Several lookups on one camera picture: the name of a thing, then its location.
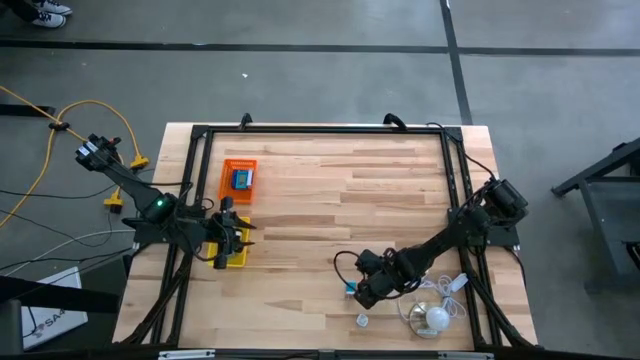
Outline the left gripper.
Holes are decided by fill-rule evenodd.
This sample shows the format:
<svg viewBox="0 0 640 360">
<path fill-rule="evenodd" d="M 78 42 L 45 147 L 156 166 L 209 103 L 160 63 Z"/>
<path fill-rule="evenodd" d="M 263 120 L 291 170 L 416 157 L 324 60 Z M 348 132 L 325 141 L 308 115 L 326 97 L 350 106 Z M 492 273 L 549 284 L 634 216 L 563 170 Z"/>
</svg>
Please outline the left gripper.
<svg viewBox="0 0 640 360">
<path fill-rule="evenodd" d="M 232 210 L 233 199 L 231 197 L 224 197 L 220 203 L 220 209 L 213 215 L 218 215 L 218 220 L 226 228 L 230 240 L 224 244 L 217 244 L 217 252 L 213 257 L 208 257 L 208 260 L 213 262 L 214 269 L 226 269 L 227 257 L 233 252 L 240 252 L 245 247 L 255 245 L 255 242 L 251 241 L 239 241 L 235 235 L 236 229 L 255 229 L 255 226 L 245 221 L 242 217 L 238 216 L 235 211 Z M 207 242 L 211 242 L 209 233 L 207 230 Z"/>
</svg>

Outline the yellow plastic basket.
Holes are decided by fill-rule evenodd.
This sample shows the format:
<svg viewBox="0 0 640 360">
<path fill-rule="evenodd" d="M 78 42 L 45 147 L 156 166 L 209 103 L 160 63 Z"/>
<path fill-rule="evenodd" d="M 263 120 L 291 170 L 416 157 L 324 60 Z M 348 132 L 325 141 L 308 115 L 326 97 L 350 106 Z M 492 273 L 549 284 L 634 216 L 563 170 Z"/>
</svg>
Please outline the yellow plastic basket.
<svg viewBox="0 0 640 360">
<path fill-rule="evenodd" d="M 241 242 L 248 243 L 250 240 L 250 230 L 242 229 L 241 230 Z M 217 252 L 217 244 L 209 243 L 207 246 L 207 256 L 213 257 Z M 248 256 L 248 246 L 244 246 L 241 252 L 233 252 L 230 256 L 227 257 L 227 267 L 228 268 L 242 268 L 246 265 Z"/>
</svg>

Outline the orange plastic basket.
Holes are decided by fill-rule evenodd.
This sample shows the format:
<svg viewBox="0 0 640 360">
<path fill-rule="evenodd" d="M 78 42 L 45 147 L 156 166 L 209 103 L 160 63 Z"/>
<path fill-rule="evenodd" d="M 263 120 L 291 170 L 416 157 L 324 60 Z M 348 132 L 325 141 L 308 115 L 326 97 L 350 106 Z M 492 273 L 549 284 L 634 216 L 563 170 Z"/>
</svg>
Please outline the orange plastic basket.
<svg viewBox="0 0 640 360">
<path fill-rule="evenodd" d="M 237 169 L 253 170 L 253 186 L 247 190 L 234 190 L 231 187 L 232 172 Z M 250 204 L 253 198 L 253 189 L 257 172 L 257 161 L 253 159 L 225 159 L 221 171 L 218 197 L 231 197 L 237 204 Z"/>
</svg>

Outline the brass lamp with white bulb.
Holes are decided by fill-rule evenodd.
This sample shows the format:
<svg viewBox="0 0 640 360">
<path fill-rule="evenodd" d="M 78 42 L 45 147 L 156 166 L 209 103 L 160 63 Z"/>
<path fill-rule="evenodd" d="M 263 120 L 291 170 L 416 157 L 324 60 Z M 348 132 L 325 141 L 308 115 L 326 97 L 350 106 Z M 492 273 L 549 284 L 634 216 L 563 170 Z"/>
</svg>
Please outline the brass lamp with white bulb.
<svg viewBox="0 0 640 360">
<path fill-rule="evenodd" d="M 450 316 L 442 307 L 420 302 L 411 308 L 408 323 L 415 335 L 430 339 L 438 337 L 449 328 Z"/>
</svg>

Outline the yellow plug connector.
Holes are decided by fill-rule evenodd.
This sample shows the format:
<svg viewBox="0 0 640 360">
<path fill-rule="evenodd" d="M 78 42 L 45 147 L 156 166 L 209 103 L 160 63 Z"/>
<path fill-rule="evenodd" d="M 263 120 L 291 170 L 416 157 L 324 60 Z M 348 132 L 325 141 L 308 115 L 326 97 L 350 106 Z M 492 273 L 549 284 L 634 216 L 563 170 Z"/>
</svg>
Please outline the yellow plug connector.
<svg viewBox="0 0 640 360">
<path fill-rule="evenodd" d="M 109 198 L 103 201 L 103 205 L 109 210 L 110 213 L 120 214 L 123 209 L 124 201 L 118 192 L 114 192 Z"/>
</svg>

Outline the black beam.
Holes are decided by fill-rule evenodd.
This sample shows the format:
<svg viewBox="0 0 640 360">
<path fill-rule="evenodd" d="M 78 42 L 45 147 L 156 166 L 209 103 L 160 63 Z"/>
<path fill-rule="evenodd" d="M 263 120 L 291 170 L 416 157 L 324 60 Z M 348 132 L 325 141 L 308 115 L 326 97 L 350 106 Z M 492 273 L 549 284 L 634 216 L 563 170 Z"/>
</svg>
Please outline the black beam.
<svg viewBox="0 0 640 360">
<path fill-rule="evenodd" d="M 120 306 L 115 294 L 0 276 L 0 303 L 11 300 L 29 307 L 96 313 L 116 313 Z"/>
</svg>

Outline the white sign board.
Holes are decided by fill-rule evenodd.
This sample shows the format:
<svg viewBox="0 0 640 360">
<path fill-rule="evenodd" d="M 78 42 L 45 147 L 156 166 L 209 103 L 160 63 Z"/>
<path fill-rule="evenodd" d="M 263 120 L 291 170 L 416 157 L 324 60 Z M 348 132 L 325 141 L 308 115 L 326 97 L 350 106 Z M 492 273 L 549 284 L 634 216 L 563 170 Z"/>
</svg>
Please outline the white sign board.
<svg viewBox="0 0 640 360">
<path fill-rule="evenodd" d="M 82 288 L 78 267 L 68 268 L 39 280 L 39 283 Z M 58 308 L 21 307 L 22 343 L 27 351 L 88 322 L 86 312 Z"/>
</svg>

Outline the black metal cart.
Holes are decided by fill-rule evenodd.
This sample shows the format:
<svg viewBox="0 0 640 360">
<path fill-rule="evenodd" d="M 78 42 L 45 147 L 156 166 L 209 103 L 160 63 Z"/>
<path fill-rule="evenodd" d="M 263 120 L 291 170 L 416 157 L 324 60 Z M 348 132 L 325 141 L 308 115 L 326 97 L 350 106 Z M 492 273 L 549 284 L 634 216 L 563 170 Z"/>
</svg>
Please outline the black metal cart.
<svg viewBox="0 0 640 360">
<path fill-rule="evenodd" d="M 584 284 L 591 294 L 640 289 L 640 137 L 553 187 L 581 193 L 608 270 Z"/>
</svg>

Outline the black floor bar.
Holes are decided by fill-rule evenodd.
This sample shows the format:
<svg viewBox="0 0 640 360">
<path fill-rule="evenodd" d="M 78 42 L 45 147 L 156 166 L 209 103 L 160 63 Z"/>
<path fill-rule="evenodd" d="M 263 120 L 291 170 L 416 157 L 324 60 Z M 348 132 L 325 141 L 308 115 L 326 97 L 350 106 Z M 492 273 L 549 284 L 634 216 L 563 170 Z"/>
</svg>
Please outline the black floor bar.
<svg viewBox="0 0 640 360">
<path fill-rule="evenodd" d="M 47 117 L 53 116 L 56 108 L 50 106 L 0 104 L 0 116 Z"/>
</svg>

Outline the pair of sneakers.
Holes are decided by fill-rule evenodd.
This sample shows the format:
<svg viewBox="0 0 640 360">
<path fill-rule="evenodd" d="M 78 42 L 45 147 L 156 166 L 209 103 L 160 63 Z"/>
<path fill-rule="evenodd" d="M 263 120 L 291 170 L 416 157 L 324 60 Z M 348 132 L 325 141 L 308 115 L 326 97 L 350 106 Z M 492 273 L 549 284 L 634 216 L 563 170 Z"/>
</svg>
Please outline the pair of sneakers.
<svg viewBox="0 0 640 360">
<path fill-rule="evenodd" d="M 19 19 L 37 27 L 61 28 L 73 10 L 56 0 L 0 0 Z"/>
</svg>

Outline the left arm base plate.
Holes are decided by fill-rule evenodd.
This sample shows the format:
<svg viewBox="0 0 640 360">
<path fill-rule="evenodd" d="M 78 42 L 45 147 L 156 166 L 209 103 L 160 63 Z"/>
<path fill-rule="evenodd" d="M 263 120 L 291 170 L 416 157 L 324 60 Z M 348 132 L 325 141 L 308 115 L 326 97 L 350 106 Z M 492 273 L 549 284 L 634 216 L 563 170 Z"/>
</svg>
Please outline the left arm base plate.
<svg viewBox="0 0 640 360">
<path fill-rule="evenodd" d="M 161 211 L 161 216 L 150 219 L 147 214 L 128 217 L 122 223 L 135 231 L 134 241 L 140 244 L 166 243 L 189 251 L 191 232 L 202 229 L 200 222 L 205 210 L 198 206 L 175 205 Z"/>
</svg>

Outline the silver bracket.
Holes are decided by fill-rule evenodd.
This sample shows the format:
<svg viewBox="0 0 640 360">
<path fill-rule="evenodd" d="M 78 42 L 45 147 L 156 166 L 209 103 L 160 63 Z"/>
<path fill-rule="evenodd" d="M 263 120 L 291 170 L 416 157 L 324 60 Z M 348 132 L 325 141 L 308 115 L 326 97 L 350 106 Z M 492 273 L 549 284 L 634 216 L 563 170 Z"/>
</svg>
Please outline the silver bracket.
<svg viewBox="0 0 640 360">
<path fill-rule="evenodd" d="M 214 349 L 171 350 L 160 352 L 157 360 L 210 360 L 215 356 Z"/>
<path fill-rule="evenodd" d="M 495 360 L 492 353 L 442 351 L 438 353 L 438 360 Z"/>
</svg>

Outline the black table frame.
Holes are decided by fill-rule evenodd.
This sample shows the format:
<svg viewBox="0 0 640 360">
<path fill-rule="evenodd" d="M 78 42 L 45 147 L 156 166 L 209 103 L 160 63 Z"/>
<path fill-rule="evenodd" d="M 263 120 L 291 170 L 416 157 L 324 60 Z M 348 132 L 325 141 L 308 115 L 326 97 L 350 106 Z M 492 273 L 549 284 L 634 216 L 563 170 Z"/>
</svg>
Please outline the black table frame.
<svg viewBox="0 0 640 360">
<path fill-rule="evenodd" d="M 216 270 L 195 262 L 160 320 L 162 337 L 183 347 L 461 349 L 476 337 L 500 338 L 482 306 L 433 339 L 402 316 L 438 295 L 421 289 L 367 310 L 345 294 L 358 278 L 356 255 L 419 244 L 440 231 L 448 210 L 497 172 L 489 131 L 456 129 L 460 144 L 438 133 L 361 126 L 273 125 L 206 141 L 197 124 L 166 127 L 155 179 L 175 182 L 186 165 L 202 194 L 216 199 L 225 159 L 257 161 L 252 202 L 238 212 L 255 226 L 246 265 Z"/>
</svg>

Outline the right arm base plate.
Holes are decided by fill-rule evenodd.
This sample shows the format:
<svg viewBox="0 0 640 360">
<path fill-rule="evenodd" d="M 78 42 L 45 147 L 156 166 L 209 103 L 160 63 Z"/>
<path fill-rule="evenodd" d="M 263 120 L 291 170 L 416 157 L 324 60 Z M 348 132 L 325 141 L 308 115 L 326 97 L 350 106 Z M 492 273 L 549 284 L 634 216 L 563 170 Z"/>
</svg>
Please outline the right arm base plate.
<svg viewBox="0 0 640 360">
<path fill-rule="evenodd" d="M 448 210 L 449 228 L 452 228 L 454 242 L 463 247 L 513 247 L 520 244 L 514 226 L 500 225 L 498 218 L 482 207 L 462 210 Z"/>
</svg>

